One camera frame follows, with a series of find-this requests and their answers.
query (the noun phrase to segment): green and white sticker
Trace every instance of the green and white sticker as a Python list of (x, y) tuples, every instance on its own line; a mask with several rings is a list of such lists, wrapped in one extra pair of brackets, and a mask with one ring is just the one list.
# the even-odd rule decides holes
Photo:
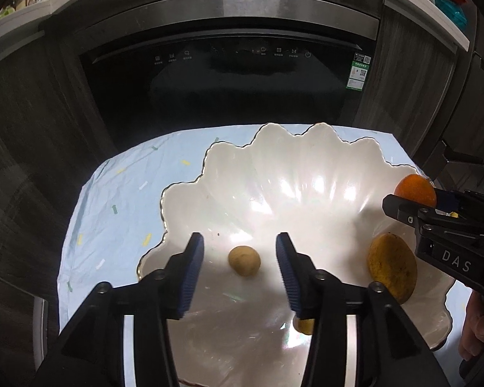
[(346, 89), (362, 91), (364, 81), (366, 81), (366, 76), (368, 75), (368, 70), (368, 63), (364, 64), (363, 62), (352, 61)]

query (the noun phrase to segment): tablecloth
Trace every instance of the tablecloth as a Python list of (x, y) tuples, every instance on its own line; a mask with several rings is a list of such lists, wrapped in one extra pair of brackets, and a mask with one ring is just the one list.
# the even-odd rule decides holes
[[(283, 125), (292, 134), (309, 125)], [(192, 129), (144, 142), (107, 161), (83, 186), (63, 244), (58, 276), (60, 329), (66, 325), (90, 290), (101, 281), (113, 286), (137, 282), (140, 257), (161, 241), (161, 192), (175, 182), (191, 182), (201, 173), (204, 154), (216, 141), (246, 145), (261, 125)], [(372, 137), (390, 164), (414, 165), (391, 134), (334, 127), (345, 141)], [(463, 385), (457, 354), (470, 290), (456, 283), (447, 297), (453, 329), (436, 352), (452, 386)], [(135, 387), (132, 318), (125, 320), (124, 372), (126, 387)]]

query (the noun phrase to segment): white ceramic bowl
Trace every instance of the white ceramic bowl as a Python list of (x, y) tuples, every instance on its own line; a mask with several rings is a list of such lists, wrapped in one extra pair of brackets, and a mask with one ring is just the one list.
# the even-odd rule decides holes
[[(414, 230), (381, 209), (384, 196), (411, 173), (411, 166), (387, 163), (374, 139), (344, 142), (326, 124), (302, 135), (267, 124), (247, 146), (214, 143), (201, 176), (163, 192), (166, 233), (138, 266), (143, 277), (181, 252), (192, 232), (204, 236), (191, 309), (169, 322), (179, 377), (209, 387), (300, 385), (310, 337), (292, 328), (276, 235), (288, 232), (317, 268), (367, 286), (366, 258), (375, 236), (393, 232), (411, 249), (416, 245)], [(252, 279), (227, 263), (227, 254), (241, 244), (262, 259)], [(453, 282), (418, 260), (416, 289), (403, 308), (432, 348), (452, 328), (444, 302)]]

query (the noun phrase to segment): yellow fruit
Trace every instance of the yellow fruit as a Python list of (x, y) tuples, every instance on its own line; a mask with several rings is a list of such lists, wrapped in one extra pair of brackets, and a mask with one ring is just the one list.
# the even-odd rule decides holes
[(394, 194), (431, 208), (435, 208), (437, 204), (436, 191), (430, 182), (419, 174), (405, 176), (396, 186)]
[(401, 237), (387, 233), (376, 237), (368, 254), (368, 268), (375, 281), (381, 282), (403, 304), (416, 287), (416, 257)]
[(311, 336), (314, 333), (314, 323), (315, 319), (301, 320), (297, 317), (292, 319), (292, 327), (295, 328), (296, 332), (303, 333), (305, 335)]
[(237, 246), (227, 256), (227, 262), (240, 276), (254, 276), (262, 261), (256, 250), (249, 246)]

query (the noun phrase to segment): human hand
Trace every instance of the human hand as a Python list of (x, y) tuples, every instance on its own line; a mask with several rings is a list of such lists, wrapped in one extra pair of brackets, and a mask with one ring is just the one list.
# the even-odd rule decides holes
[(466, 361), (484, 349), (484, 304), (481, 295), (473, 291), (466, 306), (466, 319), (459, 342), (459, 355)]

